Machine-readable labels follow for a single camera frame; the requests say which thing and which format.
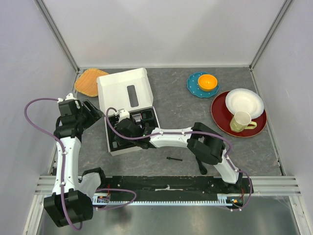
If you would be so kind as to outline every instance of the white box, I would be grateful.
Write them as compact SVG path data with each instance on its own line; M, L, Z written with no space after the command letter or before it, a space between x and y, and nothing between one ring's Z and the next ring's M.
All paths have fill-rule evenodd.
M145 68L101 76L97 78L97 84L100 110L103 113L106 113L109 107L117 110L126 109L131 114L138 111L153 110L154 122L159 127L157 115L152 106L153 95ZM109 117L112 116L113 111L110 110ZM109 127L106 122L105 125L108 150L112 156L142 149L138 146L132 146L114 150L112 147L113 140L111 137L109 138Z

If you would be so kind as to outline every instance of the white wall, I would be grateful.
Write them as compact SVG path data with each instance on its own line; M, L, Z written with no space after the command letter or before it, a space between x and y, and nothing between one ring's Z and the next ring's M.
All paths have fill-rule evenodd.
M313 218L313 2L296 0L255 68L282 158Z
M248 65L283 0L45 0L81 67Z
M54 144L26 122L24 106L39 97L64 97L75 73L33 0L3 1L0 22L0 234L20 235ZM41 101L29 112L53 131L56 103Z

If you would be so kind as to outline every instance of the orange bowl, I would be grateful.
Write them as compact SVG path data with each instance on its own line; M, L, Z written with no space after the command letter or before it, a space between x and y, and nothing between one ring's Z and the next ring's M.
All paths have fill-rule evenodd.
M201 90L210 92L217 87L218 81L213 75L204 74L199 77L198 84Z

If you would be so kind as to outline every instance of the white plate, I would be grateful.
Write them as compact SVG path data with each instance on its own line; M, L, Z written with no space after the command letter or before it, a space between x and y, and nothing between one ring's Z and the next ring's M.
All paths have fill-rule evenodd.
M226 96L226 107L235 114L237 111L246 111L252 119L259 117L264 111L262 99L253 91L238 88L229 92Z

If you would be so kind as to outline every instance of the cream mug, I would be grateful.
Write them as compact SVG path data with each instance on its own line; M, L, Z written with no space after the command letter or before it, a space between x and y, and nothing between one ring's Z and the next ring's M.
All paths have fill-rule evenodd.
M245 111L238 111L230 121L230 129L234 132L241 132L245 129L254 129L257 123L251 121L251 116Z

